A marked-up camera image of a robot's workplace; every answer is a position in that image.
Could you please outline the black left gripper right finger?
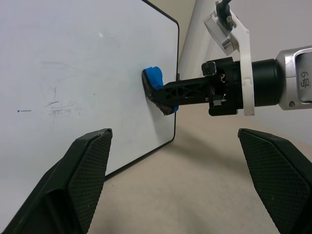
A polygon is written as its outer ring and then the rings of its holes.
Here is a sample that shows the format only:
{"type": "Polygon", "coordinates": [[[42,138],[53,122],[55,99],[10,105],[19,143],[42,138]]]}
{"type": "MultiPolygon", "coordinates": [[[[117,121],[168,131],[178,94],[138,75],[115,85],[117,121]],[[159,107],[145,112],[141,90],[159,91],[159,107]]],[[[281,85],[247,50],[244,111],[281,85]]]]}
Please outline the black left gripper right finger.
{"type": "Polygon", "coordinates": [[[290,141],[241,128],[254,188],[280,234],[312,234],[312,162],[290,141]]]}

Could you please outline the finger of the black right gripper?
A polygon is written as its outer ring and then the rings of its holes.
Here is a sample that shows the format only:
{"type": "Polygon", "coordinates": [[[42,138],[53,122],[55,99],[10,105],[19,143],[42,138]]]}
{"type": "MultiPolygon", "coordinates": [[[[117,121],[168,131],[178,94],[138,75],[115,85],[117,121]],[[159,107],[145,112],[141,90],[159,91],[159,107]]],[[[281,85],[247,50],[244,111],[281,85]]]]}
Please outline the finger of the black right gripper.
{"type": "Polygon", "coordinates": [[[164,114],[173,114],[181,105],[212,101],[213,88],[208,78],[169,82],[157,88],[149,82],[149,100],[164,114]]]}

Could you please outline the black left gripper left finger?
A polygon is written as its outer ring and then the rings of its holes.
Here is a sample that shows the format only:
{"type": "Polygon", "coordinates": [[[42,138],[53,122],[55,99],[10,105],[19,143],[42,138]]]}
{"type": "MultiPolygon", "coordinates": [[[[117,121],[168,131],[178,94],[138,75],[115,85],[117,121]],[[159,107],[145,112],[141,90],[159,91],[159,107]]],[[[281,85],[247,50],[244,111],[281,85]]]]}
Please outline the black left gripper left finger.
{"type": "Polygon", "coordinates": [[[110,153],[110,128],[77,138],[40,179],[2,234],[87,234],[110,153]]]}

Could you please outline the blue whiteboard eraser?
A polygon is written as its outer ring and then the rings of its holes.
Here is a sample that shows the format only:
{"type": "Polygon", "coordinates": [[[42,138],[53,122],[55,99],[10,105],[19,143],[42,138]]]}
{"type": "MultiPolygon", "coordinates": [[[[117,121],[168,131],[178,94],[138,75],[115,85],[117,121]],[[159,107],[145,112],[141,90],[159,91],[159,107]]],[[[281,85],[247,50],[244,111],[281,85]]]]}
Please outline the blue whiteboard eraser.
{"type": "Polygon", "coordinates": [[[153,94],[163,88],[163,75],[159,67],[149,67],[141,73],[143,89],[146,98],[151,101],[156,107],[165,115],[171,115],[178,111],[178,106],[170,106],[165,103],[157,101],[153,94]]]}

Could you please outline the white whiteboard with black frame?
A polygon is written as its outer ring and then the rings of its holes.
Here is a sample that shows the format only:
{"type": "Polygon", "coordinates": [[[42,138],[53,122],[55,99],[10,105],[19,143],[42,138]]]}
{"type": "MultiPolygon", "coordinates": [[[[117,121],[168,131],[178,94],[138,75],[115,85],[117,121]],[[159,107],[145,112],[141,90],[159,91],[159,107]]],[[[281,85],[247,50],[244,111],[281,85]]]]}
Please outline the white whiteboard with black frame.
{"type": "Polygon", "coordinates": [[[146,0],[0,0],[0,233],[80,136],[112,129],[107,173],[173,141],[141,73],[174,81],[178,41],[146,0]]]}

